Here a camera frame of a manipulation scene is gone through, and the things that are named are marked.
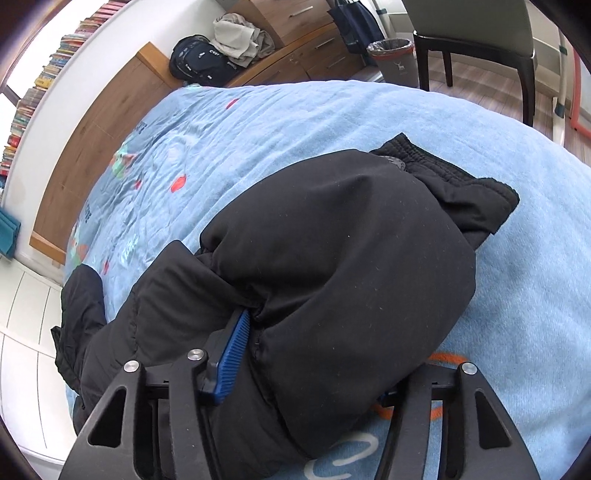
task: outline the chair leg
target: chair leg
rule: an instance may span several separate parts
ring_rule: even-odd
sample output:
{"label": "chair leg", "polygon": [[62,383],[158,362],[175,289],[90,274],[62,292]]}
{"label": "chair leg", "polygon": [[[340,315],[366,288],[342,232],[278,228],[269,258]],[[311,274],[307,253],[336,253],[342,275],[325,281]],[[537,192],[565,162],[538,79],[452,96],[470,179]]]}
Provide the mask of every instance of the chair leg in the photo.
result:
{"label": "chair leg", "polygon": [[417,51],[418,87],[429,91],[429,52],[415,44]]}
{"label": "chair leg", "polygon": [[449,88],[453,87],[452,54],[443,52],[443,68],[445,69],[445,83]]}
{"label": "chair leg", "polygon": [[535,68],[533,59],[528,59],[517,68],[521,81],[521,96],[523,98],[523,123],[534,126],[535,114]]}

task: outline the gray trash can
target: gray trash can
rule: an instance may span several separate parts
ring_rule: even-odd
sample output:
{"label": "gray trash can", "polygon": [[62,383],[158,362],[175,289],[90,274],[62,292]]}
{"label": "gray trash can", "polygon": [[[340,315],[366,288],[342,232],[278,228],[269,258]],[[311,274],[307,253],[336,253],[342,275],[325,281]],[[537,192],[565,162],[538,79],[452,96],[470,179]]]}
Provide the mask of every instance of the gray trash can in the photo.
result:
{"label": "gray trash can", "polygon": [[405,38],[387,38],[368,45],[368,53],[378,64],[385,82],[418,88],[413,52],[414,43]]}

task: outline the blue bedspread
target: blue bedspread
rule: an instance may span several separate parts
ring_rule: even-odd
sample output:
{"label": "blue bedspread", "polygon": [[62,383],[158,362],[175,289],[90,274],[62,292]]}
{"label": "blue bedspread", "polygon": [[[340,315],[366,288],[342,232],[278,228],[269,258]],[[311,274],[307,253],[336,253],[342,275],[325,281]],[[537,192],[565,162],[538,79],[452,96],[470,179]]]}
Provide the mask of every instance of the blue bedspread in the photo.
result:
{"label": "blue bedspread", "polygon": [[[591,169],[515,120],[387,84],[180,89],[144,118],[97,182],[66,270],[83,261],[101,274],[112,320],[167,243],[198,249],[211,218],[258,180],[316,155],[371,150],[399,132],[521,197],[478,250],[476,295],[434,359],[479,365],[542,479],[558,480],[591,434]],[[373,478],[388,414],[368,413],[324,459],[277,478]],[[441,421],[436,407],[432,419]],[[436,478],[439,434],[431,430],[427,479]]]}

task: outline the crumpled clothes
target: crumpled clothes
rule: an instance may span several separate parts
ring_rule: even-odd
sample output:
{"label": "crumpled clothes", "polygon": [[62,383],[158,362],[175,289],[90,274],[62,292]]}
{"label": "crumpled clothes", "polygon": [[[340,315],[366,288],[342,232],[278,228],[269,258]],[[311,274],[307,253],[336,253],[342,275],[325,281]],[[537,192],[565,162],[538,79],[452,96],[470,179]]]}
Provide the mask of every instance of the crumpled clothes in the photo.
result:
{"label": "crumpled clothes", "polygon": [[248,67],[275,51],[275,43],[264,30],[255,27],[242,15],[225,14],[213,22],[214,39],[210,42],[232,62]]}

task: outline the chair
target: chair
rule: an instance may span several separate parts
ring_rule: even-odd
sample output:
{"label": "chair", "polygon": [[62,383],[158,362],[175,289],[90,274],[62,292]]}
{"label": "chair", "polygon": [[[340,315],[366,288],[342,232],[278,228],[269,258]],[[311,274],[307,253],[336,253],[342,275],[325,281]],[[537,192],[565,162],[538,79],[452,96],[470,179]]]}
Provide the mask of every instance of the chair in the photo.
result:
{"label": "chair", "polygon": [[419,84],[429,91],[428,52],[441,51],[446,83],[453,86],[452,53],[517,69],[523,123],[533,126],[537,67],[524,0],[402,0],[415,29]]}

